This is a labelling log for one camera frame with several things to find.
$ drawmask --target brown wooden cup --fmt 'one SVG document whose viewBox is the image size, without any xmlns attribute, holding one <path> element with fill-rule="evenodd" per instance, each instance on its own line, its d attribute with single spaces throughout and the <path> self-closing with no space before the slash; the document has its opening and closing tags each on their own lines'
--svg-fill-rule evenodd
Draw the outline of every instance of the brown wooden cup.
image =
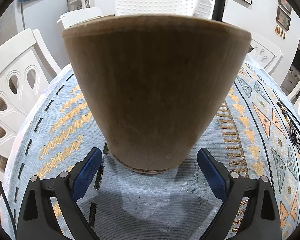
<svg viewBox="0 0 300 240">
<path fill-rule="evenodd" d="M 63 32 L 88 106 L 127 168 L 179 165 L 225 99 L 251 35 L 194 17 L 102 17 Z"/>
</svg>

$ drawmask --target yellow zigzag pattern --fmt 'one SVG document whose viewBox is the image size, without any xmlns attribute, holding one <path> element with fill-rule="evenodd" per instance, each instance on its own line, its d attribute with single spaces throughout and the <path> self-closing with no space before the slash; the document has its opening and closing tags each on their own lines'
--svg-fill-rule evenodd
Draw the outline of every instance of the yellow zigzag pattern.
<svg viewBox="0 0 300 240">
<path fill-rule="evenodd" d="M 53 211 L 54 211 L 54 214 L 56 215 L 56 218 L 57 218 L 57 219 L 59 219 L 59 216 L 62 216 L 62 212 L 61 212 L 61 209 L 60 209 L 58 203 L 55 203 L 55 204 L 53 205 Z"/>
<path fill-rule="evenodd" d="M 71 94 L 74 95 L 74 93 L 75 93 L 77 90 L 81 90 L 79 86 L 75 86 L 74 89 L 72 90 Z"/>
<path fill-rule="evenodd" d="M 63 105 L 62 109 L 61 109 L 61 113 L 63 113 L 68 107 L 70 107 L 73 103 L 76 103 L 79 99 L 82 99 L 83 94 L 77 94 L 74 98 L 71 98 L 69 102 L 65 102 L 65 104 Z"/>
<path fill-rule="evenodd" d="M 40 178 L 44 178 L 46 173 L 50 173 L 53 168 L 58 167 L 60 162 L 64 162 L 66 157 L 70 157 L 74 150 L 78 151 L 82 143 L 83 135 L 78 135 L 76 142 L 71 142 L 70 147 L 66 147 L 63 153 L 58 153 L 57 157 L 51 157 L 48 163 L 45 163 L 43 168 L 39 169 L 39 172 L 36 174 Z"/>
<path fill-rule="evenodd" d="M 49 141 L 47 146 L 44 146 L 41 150 L 39 159 L 42 160 L 45 154 L 48 154 L 51 149 L 56 148 L 58 144 L 62 144 L 63 140 L 68 139 L 71 133 L 74 133 L 77 128 L 81 128 L 83 123 L 89 122 L 92 117 L 91 111 L 87 115 L 83 115 L 80 120 L 76 120 L 72 125 L 68 126 L 68 129 L 61 132 L 60 136 L 56 136 L 53 141 Z"/>
<path fill-rule="evenodd" d="M 52 134 L 55 130 L 58 130 L 61 125 L 66 124 L 67 120 L 72 119 L 75 115 L 79 114 L 80 110 L 86 109 L 87 106 L 87 102 L 84 102 L 83 104 L 79 104 L 78 107 L 72 109 L 71 112 L 66 113 L 64 117 L 61 117 L 58 122 L 53 124 L 50 133 Z"/>
</svg>

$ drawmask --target blue patterned tablecloth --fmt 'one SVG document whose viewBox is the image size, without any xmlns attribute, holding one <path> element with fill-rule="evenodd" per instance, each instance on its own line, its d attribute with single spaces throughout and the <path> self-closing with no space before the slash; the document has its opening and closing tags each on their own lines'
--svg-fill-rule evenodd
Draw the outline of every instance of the blue patterned tablecloth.
<svg viewBox="0 0 300 240">
<path fill-rule="evenodd" d="M 246 58 L 224 103 L 186 160 L 173 170 L 145 176 L 118 163 L 107 149 L 71 67 L 64 68 L 42 95 L 18 133 L 3 182 L 18 222 L 30 177 L 53 178 L 70 170 L 92 147 L 103 151 L 98 170 L 78 205 L 101 240 L 199 239 L 218 211 L 196 162 L 205 147 L 230 171 L 246 178 L 269 177 L 280 211 L 282 239 L 300 222 L 300 154 L 289 124 L 276 105 L 293 105 L 273 79 Z M 244 198 L 227 237 L 241 223 Z M 65 236 L 72 238 L 56 199 L 52 204 Z M 1 201 L 2 226 L 13 237 Z"/>
</svg>

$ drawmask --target screw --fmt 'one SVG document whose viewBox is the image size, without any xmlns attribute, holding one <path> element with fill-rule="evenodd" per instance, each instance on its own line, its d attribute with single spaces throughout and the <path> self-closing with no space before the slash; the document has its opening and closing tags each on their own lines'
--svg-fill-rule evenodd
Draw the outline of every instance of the screw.
<svg viewBox="0 0 300 240">
<path fill-rule="evenodd" d="M 238 174 L 237 172 L 234 172 L 234 171 L 230 173 L 230 176 L 231 176 L 232 178 L 234 178 L 234 179 L 239 178 L 239 174 Z"/>
<path fill-rule="evenodd" d="M 36 180 L 37 180 L 37 176 L 36 175 L 34 175 L 34 176 L 32 176 L 31 178 L 30 178 L 30 181 L 32 181 L 32 182 L 35 182 Z"/>
<path fill-rule="evenodd" d="M 68 176 L 69 172 L 67 171 L 63 171 L 60 173 L 60 177 L 65 178 L 66 176 Z"/>
<path fill-rule="evenodd" d="M 262 179 L 264 182 L 268 182 L 268 181 L 269 181 L 269 179 L 268 179 L 267 176 L 261 176 L 261 179 Z"/>
</svg>

